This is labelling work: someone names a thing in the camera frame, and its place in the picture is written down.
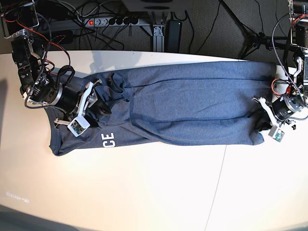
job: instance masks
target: table surface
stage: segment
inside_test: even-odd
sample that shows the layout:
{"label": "table surface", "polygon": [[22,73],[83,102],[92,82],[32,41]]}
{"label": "table surface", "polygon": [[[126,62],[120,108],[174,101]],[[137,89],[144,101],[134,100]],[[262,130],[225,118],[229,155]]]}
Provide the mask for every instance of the table surface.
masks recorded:
{"label": "table surface", "polygon": [[[150,65],[238,61],[136,51],[69,53],[78,77]],[[56,67],[67,64],[60,51],[49,52],[48,59]],[[300,122],[282,143],[264,135],[258,146],[155,142],[56,157],[49,149],[44,110],[24,107],[11,55],[0,55],[0,70],[1,205],[104,231],[286,230],[308,224],[308,154],[301,147],[307,123]],[[277,75],[283,76],[280,68]]]}

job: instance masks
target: fabric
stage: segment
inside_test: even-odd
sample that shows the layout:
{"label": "fabric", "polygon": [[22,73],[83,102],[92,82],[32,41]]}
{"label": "fabric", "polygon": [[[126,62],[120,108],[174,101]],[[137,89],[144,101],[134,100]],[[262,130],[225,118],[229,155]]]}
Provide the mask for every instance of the fabric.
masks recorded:
{"label": "fabric", "polygon": [[47,109],[55,155],[76,148],[117,147],[161,141],[174,145],[262,143],[253,126],[260,108],[253,97],[271,96],[276,66],[254,62],[214,62],[152,66],[74,78],[76,89],[102,80],[95,89],[111,108],[93,114],[99,128],[76,138],[59,112]]}

